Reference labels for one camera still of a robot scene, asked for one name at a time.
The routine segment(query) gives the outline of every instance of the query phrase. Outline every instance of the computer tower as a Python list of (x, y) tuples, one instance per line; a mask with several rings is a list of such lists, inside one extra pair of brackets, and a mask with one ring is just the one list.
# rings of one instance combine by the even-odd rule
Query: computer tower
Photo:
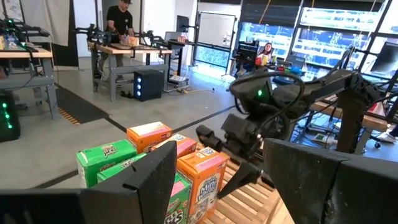
[(164, 73), (157, 70), (140, 70), (134, 72), (134, 97), (147, 101), (162, 97)]
[(0, 91), (0, 142), (12, 141), (21, 135), (21, 126), (11, 92)]

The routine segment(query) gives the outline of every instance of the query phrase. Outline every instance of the orange cereal box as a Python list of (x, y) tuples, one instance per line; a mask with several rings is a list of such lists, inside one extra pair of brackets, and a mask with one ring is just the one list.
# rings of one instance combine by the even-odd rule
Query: orange cereal box
[(174, 134), (171, 138), (167, 139), (166, 141), (163, 141), (157, 144), (156, 146), (152, 147), (151, 151), (159, 148), (168, 141), (177, 142), (177, 158), (193, 153), (197, 149), (197, 142), (195, 140), (182, 136), (181, 134)]
[(161, 122), (144, 124), (127, 129), (127, 139), (137, 149), (137, 153), (147, 153), (152, 146), (168, 139), (172, 135), (172, 129)]
[(209, 147), (177, 159), (177, 172), (192, 186), (188, 224), (214, 212), (228, 159), (225, 153)]

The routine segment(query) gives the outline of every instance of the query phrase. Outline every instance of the cereal box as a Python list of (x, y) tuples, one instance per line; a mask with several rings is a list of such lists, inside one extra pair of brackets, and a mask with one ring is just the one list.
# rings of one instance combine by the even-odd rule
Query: cereal box
[(146, 153), (141, 153), (137, 156), (134, 156), (131, 159), (128, 159), (126, 161), (123, 161), (119, 164), (116, 164), (115, 166), (110, 167), (109, 169), (106, 169), (104, 171), (101, 171), (99, 173), (97, 173), (97, 180), (98, 183), (116, 175), (117, 173), (121, 172), (122, 170), (124, 170), (125, 168), (131, 166), (131, 164), (133, 162), (136, 162), (137, 160), (141, 159), (142, 157), (144, 157), (146, 155)]
[(161, 122), (127, 129), (127, 139), (136, 147), (138, 154), (148, 153), (152, 146), (168, 139), (171, 135), (171, 128)]
[(177, 159), (178, 173), (192, 185), (187, 223), (198, 223), (213, 213), (228, 159), (209, 147)]
[(180, 174), (176, 174), (164, 224), (187, 223), (190, 189), (191, 185)]
[(127, 140), (85, 149), (76, 153), (77, 166), (83, 188), (97, 184), (97, 173), (137, 155), (136, 148)]
[(163, 141), (156, 146), (152, 147), (151, 151), (163, 146), (168, 141), (176, 141), (177, 142), (177, 158), (188, 155), (189, 153), (195, 152), (197, 149), (197, 142), (193, 139), (182, 136), (181, 134), (175, 134), (171, 138)]

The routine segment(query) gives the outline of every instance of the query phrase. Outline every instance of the green cereal box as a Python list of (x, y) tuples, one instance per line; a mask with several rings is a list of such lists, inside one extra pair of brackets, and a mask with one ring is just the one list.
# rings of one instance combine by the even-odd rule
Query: green cereal box
[(100, 183), (100, 182), (102, 182), (102, 181), (104, 181), (104, 180), (106, 180), (106, 179), (108, 179), (108, 178), (110, 178), (110, 177), (116, 175), (117, 173), (121, 172), (121, 171), (124, 170), (125, 168), (131, 166), (131, 164), (132, 164), (133, 162), (136, 162), (137, 160), (141, 159), (141, 158), (144, 157), (145, 155), (146, 155), (145, 153), (139, 154), (139, 155), (137, 155), (137, 156), (134, 156), (134, 157), (131, 158), (131, 159), (128, 159), (128, 160), (126, 160), (126, 161), (123, 161), (123, 162), (121, 162), (121, 163), (119, 163), (119, 164), (117, 164), (117, 165), (115, 165), (115, 166), (112, 166), (112, 167), (109, 168), (109, 169), (106, 169), (106, 170), (104, 170), (104, 171), (102, 171), (102, 172), (99, 172), (99, 173), (97, 174), (98, 183)]
[(136, 155), (136, 148), (128, 140), (121, 140), (77, 152), (76, 158), (81, 187), (89, 188), (96, 185), (97, 173)]
[(180, 174), (175, 175), (174, 186), (170, 196), (170, 203), (167, 207), (164, 224), (186, 224), (190, 200), (190, 184), (181, 178)]

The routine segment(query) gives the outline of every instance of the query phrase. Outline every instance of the gray floor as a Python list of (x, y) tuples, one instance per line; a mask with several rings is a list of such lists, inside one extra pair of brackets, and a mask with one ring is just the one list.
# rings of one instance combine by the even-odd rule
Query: gray floor
[[(58, 84), (105, 110), (125, 127), (162, 121), (175, 129), (233, 105), (233, 97), (225, 91), (226, 83), (222, 85), (199, 74), (191, 76), (191, 84), (194, 90), (203, 91), (178, 96), (163, 94), (161, 99), (143, 103), (118, 97), (111, 103), (104, 90), (93, 93), (89, 60), (81, 58), (80, 65), (80, 71), (59, 72)], [(21, 97), (28, 98), (30, 92), (25, 92), (21, 92)], [(21, 138), (0, 143), (0, 189), (26, 189), (59, 177), (76, 169), (77, 151), (125, 138), (121, 130), (104, 119), (74, 126), (64, 118), (51, 120), (47, 111), (45, 105), (35, 106), (30, 102), (29, 111), (20, 118)], [(229, 113), (238, 112), (233, 108), (201, 124), (223, 136), (220, 127)], [(196, 138), (196, 126), (180, 134)], [(380, 149), (374, 149), (373, 145), (372, 141), (368, 142), (366, 156), (398, 161), (398, 153), (390, 145)], [(72, 177), (52, 188), (78, 187), (78, 183), (78, 177)]]

